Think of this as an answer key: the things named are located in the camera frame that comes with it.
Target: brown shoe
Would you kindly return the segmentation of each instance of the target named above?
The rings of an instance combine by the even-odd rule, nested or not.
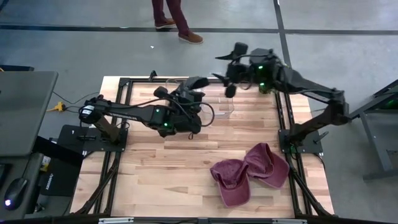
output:
[[[173,19],[166,19],[165,23],[162,24],[155,24],[156,29],[163,29],[163,28],[174,28],[175,22]]]
[[[178,35],[180,40],[187,41],[190,44],[201,44],[203,43],[203,37],[198,34],[194,34],[193,32],[189,32],[188,35]]]

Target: computer mouse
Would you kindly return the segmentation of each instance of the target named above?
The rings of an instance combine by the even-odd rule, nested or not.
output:
[[[11,182],[4,195],[4,205],[7,210],[15,210],[21,205],[26,186],[27,179],[23,177]]]

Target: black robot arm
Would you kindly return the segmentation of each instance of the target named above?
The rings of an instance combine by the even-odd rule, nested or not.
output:
[[[176,90],[168,93],[164,87],[158,87],[151,100],[138,105],[123,105],[105,100],[103,95],[85,102],[79,109],[79,118],[87,124],[94,124],[101,131],[104,138],[117,144],[120,138],[120,129],[112,125],[104,116],[138,121],[156,130],[160,136],[166,137],[176,133],[198,134],[203,126],[198,113],[204,93],[193,91],[209,85],[207,78],[191,77],[181,83]],[[165,100],[166,105],[147,105],[149,103]]]
[[[246,44],[236,43],[231,54],[217,58],[231,61],[225,77],[213,74],[226,87],[226,97],[232,98],[235,95],[236,84],[250,87],[255,83],[259,84],[260,90],[265,93],[277,90],[288,94],[303,94],[328,105],[322,114],[303,124],[294,124],[287,136],[289,142],[300,145],[313,131],[329,124],[341,125],[349,121],[344,91],[303,78],[298,71],[284,64],[272,49],[255,49],[249,55],[246,54],[247,49]],[[243,57],[249,57],[249,65],[240,62]]]
[[[294,124],[290,127],[288,140],[295,145],[301,145],[308,134],[326,125],[333,124],[338,126],[349,122],[349,108],[345,102],[344,91],[336,90],[335,88],[330,89],[307,80],[292,68],[279,67],[271,88],[288,94],[301,93],[327,104],[327,107],[320,115],[303,124]]]

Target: wooden surface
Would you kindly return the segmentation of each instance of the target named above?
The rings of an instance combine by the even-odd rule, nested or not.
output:
[[[101,94],[105,99],[116,99],[118,81],[119,77],[104,77]],[[153,91],[157,86],[159,84],[134,84],[131,104],[154,99]],[[216,111],[231,109],[223,98],[223,92],[221,85],[205,88],[205,101],[210,102]],[[296,122],[302,123],[311,118],[306,97],[294,95],[291,101]],[[246,91],[238,90],[233,104],[234,111],[228,119],[216,119],[210,127],[202,128],[193,140],[188,140],[188,134],[164,139],[141,123],[131,121],[126,151],[120,163],[112,215],[292,217],[288,181],[281,190],[277,190],[251,179],[250,201],[236,208],[224,207],[209,171],[214,163],[223,159],[243,159],[246,152],[259,142],[267,142],[272,151],[281,155],[274,94],[261,95],[254,87]],[[103,156],[104,153],[96,152],[85,159],[71,212],[78,210],[97,187]],[[303,163],[310,190],[329,212],[333,212],[321,162],[314,155],[304,154]],[[302,204],[302,194],[298,193]]]

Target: baseball cap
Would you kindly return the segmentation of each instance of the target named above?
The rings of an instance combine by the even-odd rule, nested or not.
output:
[[[289,175],[288,163],[271,152],[267,143],[255,145],[244,157],[248,175],[274,188],[281,188]]]
[[[221,198],[228,208],[236,207],[249,201],[248,168],[249,165],[239,159],[227,159],[217,162],[210,168],[211,175],[217,181]]]

